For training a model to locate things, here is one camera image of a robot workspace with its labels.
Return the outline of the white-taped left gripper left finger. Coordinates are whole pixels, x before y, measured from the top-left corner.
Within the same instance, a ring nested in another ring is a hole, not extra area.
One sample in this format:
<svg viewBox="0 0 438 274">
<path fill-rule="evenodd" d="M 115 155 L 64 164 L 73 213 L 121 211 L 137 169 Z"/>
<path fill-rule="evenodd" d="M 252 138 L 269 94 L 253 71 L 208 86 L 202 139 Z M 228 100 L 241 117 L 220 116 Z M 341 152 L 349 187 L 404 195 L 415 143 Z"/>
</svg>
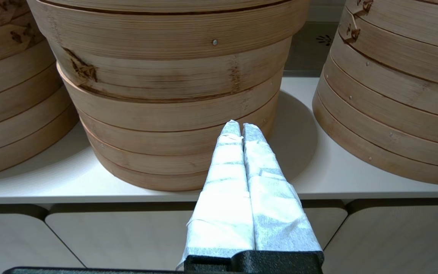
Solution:
<svg viewBox="0 0 438 274">
<path fill-rule="evenodd" d="M 217 139 L 208 175 L 187 223 L 181 269 L 190 255 L 230 258 L 254 249 L 254 226 L 240 125 L 228 121 Z"/>
</svg>

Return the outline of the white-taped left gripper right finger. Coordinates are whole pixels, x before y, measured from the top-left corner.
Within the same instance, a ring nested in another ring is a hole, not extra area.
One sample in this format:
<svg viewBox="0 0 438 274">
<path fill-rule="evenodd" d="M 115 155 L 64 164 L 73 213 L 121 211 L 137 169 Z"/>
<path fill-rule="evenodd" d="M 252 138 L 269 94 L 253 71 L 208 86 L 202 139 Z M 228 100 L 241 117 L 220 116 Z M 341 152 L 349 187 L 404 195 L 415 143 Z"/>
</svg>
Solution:
<svg viewBox="0 0 438 274">
<path fill-rule="evenodd" d="M 245 123 L 242 137 L 256 250 L 321 253 L 299 196 L 261 129 Z"/>
</svg>

